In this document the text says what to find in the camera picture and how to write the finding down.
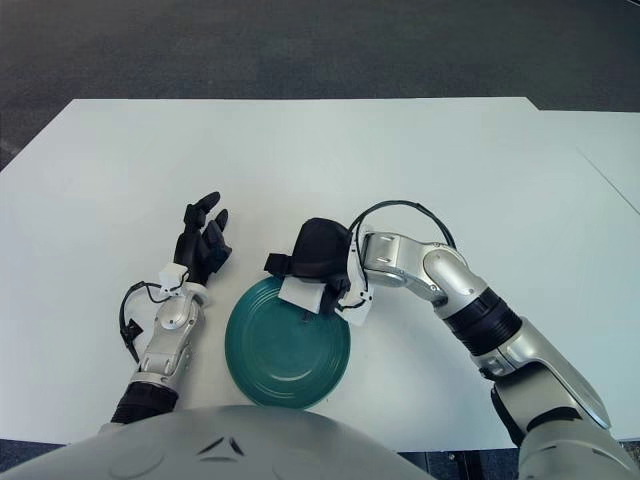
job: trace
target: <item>black cable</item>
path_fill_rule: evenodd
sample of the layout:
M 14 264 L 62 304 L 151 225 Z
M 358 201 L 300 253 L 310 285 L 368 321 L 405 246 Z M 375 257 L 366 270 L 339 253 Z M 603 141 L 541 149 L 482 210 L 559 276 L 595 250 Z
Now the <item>black cable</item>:
M 364 277 L 365 289 L 367 291 L 369 290 L 369 279 L 367 278 L 367 272 L 365 272 L 364 270 L 364 258 L 362 257 L 362 253 L 360 249 L 360 226 L 362 225 L 362 222 L 364 221 L 365 217 L 370 213 L 375 212 L 376 210 L 380 210 L 381 208 L 391 207 L 394 205 L 405 205 L 408 207 L 415 208 L 423 215 L 426 215 L 427 217 L 429 217 L 431 220 L 435 222 L 438 228 L 440 228 L 440 231 L 442 232 L 442 235 L 444 236 L 445 241 L 447 242 L 447 245 L 449 245 L 453 249 L 456 248 L 456 242 L 453 239 L 453 235 L 451 234 L 447 226 L 438 217 L 436 217 L 436 215 L 433 212 L 425 208 L 423 205 L 416 202 L 410 202 L 409 200 L 385 200 L 383 202 L 376 203 L 375 205 L 367 208 L 364 212 L 358 215 L 356 219 L 351 223 L 351 226 L 349 227 L 349 232 L 351 233 L 353 233 L 354 228 L 356 229 L 355 231 L 356 251 L 358 254 L 358 259 L 360 261 L 360 269 L 362 270 L 362 275 Z
M 180 285 L 170 288 L 169 291 L 175 292 L 176 290 L 181 288 L 184 285 L 184 282 L 188 274 L 189 274 L 189 270 L 187 269 L 187 271 L 182 274 Z M 136 324 L 133 321 L 133 319 L 129 319 L 129 325 L 126 324 L 124 320 L 124 309 L 129 297 L 134 292 L 140 290 L 142 287 L 144 287 L 147 290 L 147 295 L 149 296 L 149 300 L 151 300 L 153 303 L 164 303 L 172 297 L 172 295 L 169 295 L 161 300 L 156 300 L 155 298 L 153 298 L 153 295 L 151 295 L 151 290 L 149 287 L 162 288 L 162 286 L 157 283 L 151 283 L 151 282 L 145 282 L 145 281 L 141 281 L 134 285 L 131 285 L 131 287 L 129 287 L 129 290 L 127 290 L 127 293 L 125 293 L 124 298 L 120 303 L 120 311 L 118 314 L 118 324 L 120 325 L 120 336 L 124 341 L 124 345 L 125 347 L 127 347 L 127 350 L 129 351 L 133 359 L 136 361 L 136 363 L 140 362 L 140 357 L 138 357 L 138 352 L 136 352 L 136 348 L 133 344 L 133 341 L 135 340 L 135 337 L 137 337 L 140 333 L 142 333 L 142 328 L 138 324 Z

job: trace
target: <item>teal ceramic plate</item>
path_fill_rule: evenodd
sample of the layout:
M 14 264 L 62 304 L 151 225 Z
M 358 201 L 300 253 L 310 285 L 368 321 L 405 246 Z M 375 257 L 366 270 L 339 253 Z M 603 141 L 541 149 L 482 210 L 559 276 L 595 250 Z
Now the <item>teal ceramic plate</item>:
M 227 325 L 225 355 L 238 388 L 258 405 L 306 408 L 340 381 L 349 361 L 349 325 L 278 298 L 270 277 L 240 298 Z

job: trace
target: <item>white tabletop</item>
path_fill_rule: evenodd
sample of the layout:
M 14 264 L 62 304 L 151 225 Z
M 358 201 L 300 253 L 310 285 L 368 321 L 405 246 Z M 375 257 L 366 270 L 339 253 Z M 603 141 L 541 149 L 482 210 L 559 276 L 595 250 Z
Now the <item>white tabletop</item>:
M 593 383 L 614 435 L 640 436 L 640 217 L 538 113 L 524 99 L 72 102 L 0 174 L 0 437 L 73 442 L 109 420 L 134 367 L 122 295 L 156 279 L 185 205 L 213 190 L 234 251 L 209 283 L 178 408 L 249 403 L 224 330 L 269 252 L 291 251 L 312 216 L 348 224 L 407 198 Z M 440 239 L 402 208 L 370 223 Z M 343 379 L 312 411 L 401 451 L 511 446 L 490 382 L 430 305 L 376 293 Z M 132 302 L 144 335 L 153 311 Z

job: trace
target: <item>robot forearm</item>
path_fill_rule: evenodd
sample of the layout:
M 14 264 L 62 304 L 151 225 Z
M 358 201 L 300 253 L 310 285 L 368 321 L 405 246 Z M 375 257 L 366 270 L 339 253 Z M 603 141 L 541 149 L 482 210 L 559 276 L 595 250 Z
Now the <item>robot forearm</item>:
M 374 283 L 406 286 L 429 300 L 482 375 L 495 382 L 494 407 L 522 447 L 520 478 L 638 478 L 633 460 L 608 432 L 609 417 L 593 387 L 458 252 L 374 233 L 364 267 Z

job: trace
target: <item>dark floor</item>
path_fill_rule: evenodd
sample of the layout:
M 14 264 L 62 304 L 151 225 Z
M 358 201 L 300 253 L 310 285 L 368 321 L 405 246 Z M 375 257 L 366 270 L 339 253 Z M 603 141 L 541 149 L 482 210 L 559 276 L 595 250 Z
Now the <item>dark floor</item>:
M 73 98 L 640 111 L 629 0 L 0 0 L 0 169 Z

